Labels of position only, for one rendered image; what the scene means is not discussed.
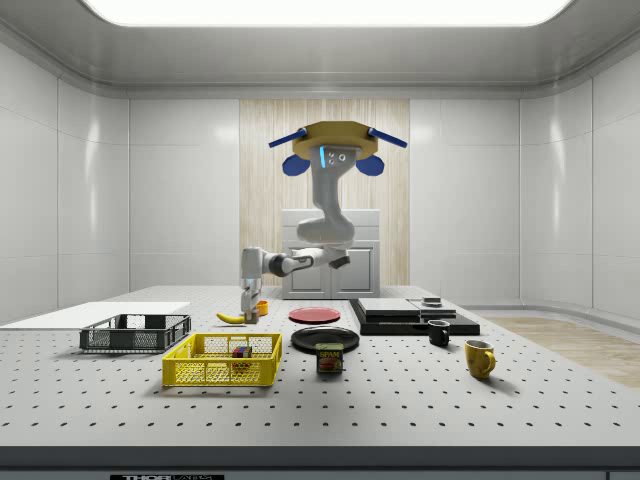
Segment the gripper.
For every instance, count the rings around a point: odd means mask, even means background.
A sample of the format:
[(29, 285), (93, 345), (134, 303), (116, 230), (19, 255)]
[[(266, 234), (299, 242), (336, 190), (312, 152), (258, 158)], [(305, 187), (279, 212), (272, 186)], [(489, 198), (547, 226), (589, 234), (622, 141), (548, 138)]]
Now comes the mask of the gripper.
[(253, 287), (247, 287), (241, 294), (241, 310), (245, 323), (257, 323), (260, 317), (259, 302), (260, 291)]

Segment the red plate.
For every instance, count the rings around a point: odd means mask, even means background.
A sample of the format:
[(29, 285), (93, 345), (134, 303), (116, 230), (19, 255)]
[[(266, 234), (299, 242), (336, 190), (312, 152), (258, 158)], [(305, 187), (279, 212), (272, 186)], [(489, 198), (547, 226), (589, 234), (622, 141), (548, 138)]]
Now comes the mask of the red plate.
[(328, 324), (340, 318), (341, 313), (338, 310), (328, 307), (303, 307), (289, 312), (289, 319), (300, 324)]

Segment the black plate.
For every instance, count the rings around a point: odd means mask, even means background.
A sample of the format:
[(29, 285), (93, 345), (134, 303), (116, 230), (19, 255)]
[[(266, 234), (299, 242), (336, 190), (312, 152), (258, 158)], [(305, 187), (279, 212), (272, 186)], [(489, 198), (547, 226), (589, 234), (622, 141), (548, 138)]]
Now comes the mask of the black plate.
[(306, 353), (314, 353), (318, 343), (341, 343), (344, 351), (348, 352), (359, 345), (360, 337), (354, 331), (331, 326), (314, 326), (295, 331), (291, 342), (298, 349)]

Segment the yellow basket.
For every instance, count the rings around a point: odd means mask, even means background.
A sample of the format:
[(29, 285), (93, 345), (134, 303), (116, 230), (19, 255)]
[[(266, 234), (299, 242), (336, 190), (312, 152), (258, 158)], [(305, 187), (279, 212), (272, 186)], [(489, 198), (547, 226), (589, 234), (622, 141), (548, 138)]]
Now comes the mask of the yellow basket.
[[(194, 333), (162, 358), (165, 386), (270, 386), (282, 358), (280, 333)], [(232, 371), (232, 352), (251, 346), (252, 367)]]

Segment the flat-sided can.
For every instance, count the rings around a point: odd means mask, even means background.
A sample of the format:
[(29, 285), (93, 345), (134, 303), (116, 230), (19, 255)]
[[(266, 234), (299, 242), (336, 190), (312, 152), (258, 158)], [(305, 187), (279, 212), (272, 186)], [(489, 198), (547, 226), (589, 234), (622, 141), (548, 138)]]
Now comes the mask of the flat-sided can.
[(318, 373), (341, 373), (344, 369), (342, 343), (316, 343), (316, 365)]

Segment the white cabinet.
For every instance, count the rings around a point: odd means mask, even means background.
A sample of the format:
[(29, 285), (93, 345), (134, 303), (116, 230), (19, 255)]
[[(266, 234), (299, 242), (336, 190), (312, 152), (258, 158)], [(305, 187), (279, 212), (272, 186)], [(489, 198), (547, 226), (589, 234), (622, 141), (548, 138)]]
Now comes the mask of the white cabinet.
[(351, 299), (378, 297), (380, 242), (378, 209), (345, 209), (355, 227), (348, 249), (350, 263), (334, 270), (319, 268), (293, 272), (282, 282), (284, 299)]

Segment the dark grey basket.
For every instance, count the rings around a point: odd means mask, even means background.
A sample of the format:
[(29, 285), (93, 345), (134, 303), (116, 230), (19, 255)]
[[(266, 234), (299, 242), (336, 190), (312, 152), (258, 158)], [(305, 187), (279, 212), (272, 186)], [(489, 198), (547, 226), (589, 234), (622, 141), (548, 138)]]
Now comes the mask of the dark grey basket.
[(83, 328), (80, 348), (116, 353), (163, 352), (190, 330), (190, 315), (119, 314)]

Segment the black stove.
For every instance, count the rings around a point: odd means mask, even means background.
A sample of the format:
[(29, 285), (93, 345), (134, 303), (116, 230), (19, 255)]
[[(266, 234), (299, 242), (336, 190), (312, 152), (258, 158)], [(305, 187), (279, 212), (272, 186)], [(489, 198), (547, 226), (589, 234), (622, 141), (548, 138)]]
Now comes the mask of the black stove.
[(453, 316), (423, 316), (419, 311), (374, 313), (368, 312), (359, 300), (350, 300), (356, 318), (360, 323), (361, 335), (427, 335), (429, 320), (444, 320), (450, 324), (451, 335), (479, 335), (480, 325), (475, 321), (455, 313)]

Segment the white board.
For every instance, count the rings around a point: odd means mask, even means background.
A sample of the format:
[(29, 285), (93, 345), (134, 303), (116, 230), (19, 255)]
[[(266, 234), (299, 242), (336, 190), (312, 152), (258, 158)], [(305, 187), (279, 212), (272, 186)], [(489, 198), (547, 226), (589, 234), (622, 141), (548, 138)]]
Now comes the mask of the white board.
[(0, 326), (0, 329), (82, 329), (118, 314), (171, 314), (189, 302), (89, 302)]

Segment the black mug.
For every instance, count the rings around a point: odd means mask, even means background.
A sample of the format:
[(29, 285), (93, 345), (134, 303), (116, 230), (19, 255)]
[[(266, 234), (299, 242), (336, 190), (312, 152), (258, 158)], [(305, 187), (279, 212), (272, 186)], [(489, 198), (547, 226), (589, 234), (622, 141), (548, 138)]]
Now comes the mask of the black mug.
[(450, 323), (445, 320), (429, 320), (427, 325), (430, 343), (438, 347), (446, 347), (449, 344)]

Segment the yellow mug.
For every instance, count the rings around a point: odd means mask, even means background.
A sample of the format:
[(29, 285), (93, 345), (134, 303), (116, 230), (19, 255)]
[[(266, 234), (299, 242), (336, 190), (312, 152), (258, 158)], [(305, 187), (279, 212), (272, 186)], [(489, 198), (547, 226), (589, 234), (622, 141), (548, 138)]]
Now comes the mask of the yellow mug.
[(494, 346), (481, 340), (467, 340), (464, 349), (470, 374), (478, 379), (487, 379), (496, 366)]

